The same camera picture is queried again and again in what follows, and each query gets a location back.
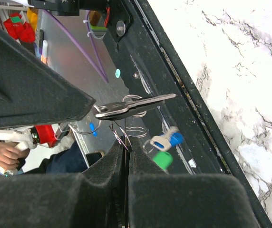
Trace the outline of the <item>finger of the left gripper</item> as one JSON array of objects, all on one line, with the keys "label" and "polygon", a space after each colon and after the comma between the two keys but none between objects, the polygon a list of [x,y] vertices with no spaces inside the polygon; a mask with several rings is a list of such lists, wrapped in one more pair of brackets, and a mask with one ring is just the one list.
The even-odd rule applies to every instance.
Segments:
[{"label": "finger of the left gripper", "polygon": [[0,29],[0,129],[79,121],[94,103]]}]

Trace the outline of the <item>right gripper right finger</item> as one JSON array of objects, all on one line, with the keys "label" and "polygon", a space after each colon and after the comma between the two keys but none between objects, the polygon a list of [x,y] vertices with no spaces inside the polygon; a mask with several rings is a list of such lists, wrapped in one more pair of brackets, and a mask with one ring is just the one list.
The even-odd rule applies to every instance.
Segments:
[{"label": "right gripper right finger", "polygon": [[130,138],[132,228],[256,228],[242,184],[228,174],[167,174]]}]

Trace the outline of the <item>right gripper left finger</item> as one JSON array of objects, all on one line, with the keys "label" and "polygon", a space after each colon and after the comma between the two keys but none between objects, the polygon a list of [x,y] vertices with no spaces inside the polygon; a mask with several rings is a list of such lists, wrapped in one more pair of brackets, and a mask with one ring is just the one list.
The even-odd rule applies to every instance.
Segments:
[{"label": "right gripper left finger", "polygon": [[119,228],[123,147],[83,173],[0,176],[0,228]]}]

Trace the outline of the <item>key with green tag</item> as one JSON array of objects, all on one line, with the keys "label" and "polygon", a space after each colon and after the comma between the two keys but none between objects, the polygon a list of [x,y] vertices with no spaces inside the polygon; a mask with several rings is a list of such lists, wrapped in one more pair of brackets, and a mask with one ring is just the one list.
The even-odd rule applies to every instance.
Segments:
[{"label": "key with green tag", "polygon": [[159,151],[154,157],[153,161],[163,170],[167,170],[173,162],[173,157],[168,152]]}]

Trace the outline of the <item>large metal keyring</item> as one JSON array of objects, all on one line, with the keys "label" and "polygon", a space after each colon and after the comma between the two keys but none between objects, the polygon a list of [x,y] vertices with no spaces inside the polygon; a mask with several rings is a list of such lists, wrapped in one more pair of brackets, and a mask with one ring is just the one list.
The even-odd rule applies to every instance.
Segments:
[{"label": "large metal keyring", "polygon": [[[126,99],[128,99],[128,98],[130,98],[130,99],[133,98],[133,99],[135,99],[135,101],[137,101],[137,100],[139,100],[139,99],[143,99],[143,98],[142,98],[141,96],[139,96],[139,95],[126,95],[126,96],[122,99],[122,101],[124,102],[124,101],[125,101]],[[146,113],[147,113],[147,111],[142,111],[142,112],[139,112],[139,113],[137,113],[137,114],[132,115],[132,117],[134,117],[134,118],[142,118],[142,117],[144,117],[144,116],[146,115]],[[99,127],[101,126],[101,123],[102,123],[102,121],[100,120],[100,121],[98,122],[97,127],[95,127],[95,125],[91,122],[91,123],[89,124],[89,126],[90,126],[90,131],[89,131],[89,132],[82,132],[82,131],[80,131],[80,130],[78,129],[78,126],[77,126],[77,123],[76,123],[76,122],[68,123],[68,126],[70,127],[70,129],[71,129],[74,133],[77,133],[77,134],[80,134],[80,135],[93,134],[94,136],[97,136],[97,130],[98,130]],[[111,126],[110,126],[110,130],[115,134],[115,138],[119,141],[119,144],[125,143],[125,140],[122,141],[122,140],[119,138],[117,131],[114,130],[113,123],[115,123],[115,124],[118,126],[118,128],[121,129],[121,126],[120,126],[116,121],[112,121]],[[139,129],[141,130],[140,132],[143,132],[143,134],[137,135],[136,138],[143,138],[143,137],[145,137],[145,136],[147,135],[148,130],[146,130],[145,128],[142,128],[142,127],[125,127],[125,130],[122,130],[122,129],[121,129],[121,131],[122,131],[122,133],[123,133],[123,136],[128,140],[128,142],[130,142],[130,141],[129,141],[129,136],[127,135],[126,132],[127,132],[127,131],[130,131],[130,130],[133,131],[134,128],[139,128]]]}]

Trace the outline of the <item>operator bare hand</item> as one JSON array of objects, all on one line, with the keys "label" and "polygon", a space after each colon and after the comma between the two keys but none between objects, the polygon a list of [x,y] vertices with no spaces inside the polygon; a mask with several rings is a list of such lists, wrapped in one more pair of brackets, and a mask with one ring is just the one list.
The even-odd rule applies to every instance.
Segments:
[{"label": "operator bare hand", "polygon": [[0,167],[5,170],[18,168],[19,159],[26,159],[30,149],[20,151],[16,148],[15,142],[0,142]]}]

